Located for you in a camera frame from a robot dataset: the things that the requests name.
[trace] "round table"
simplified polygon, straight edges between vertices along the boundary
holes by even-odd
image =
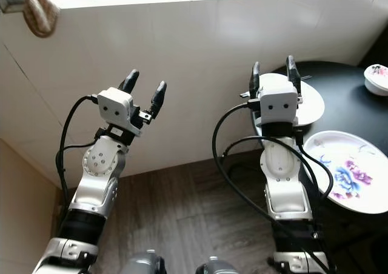
[[[321,61],[300,62],[296,66],[301,76],[311,76],[305,82],[321,94],[325,103],[322,117],[311,125],[301,127],[305,133],[304,140],[324,130],[340,130],[366,139],[388,156],[388,97],[376,96],[365,88],[363,69]],[[274,73],[287,75],[286,67]],[[301,181],[309,189],[311,182],[306,178],[304,170],[301,170]],[[329,200],[325,205],[339,207]],[[340,210],[352,219],[364,216],[344,208]],[[373,216],[384,217],[388,221],[388,212]]]

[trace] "towel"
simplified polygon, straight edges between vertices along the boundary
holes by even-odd
[[[46,38],[55,30],[59,11],[55,0],[25,0],[23,15],[30,30]]]

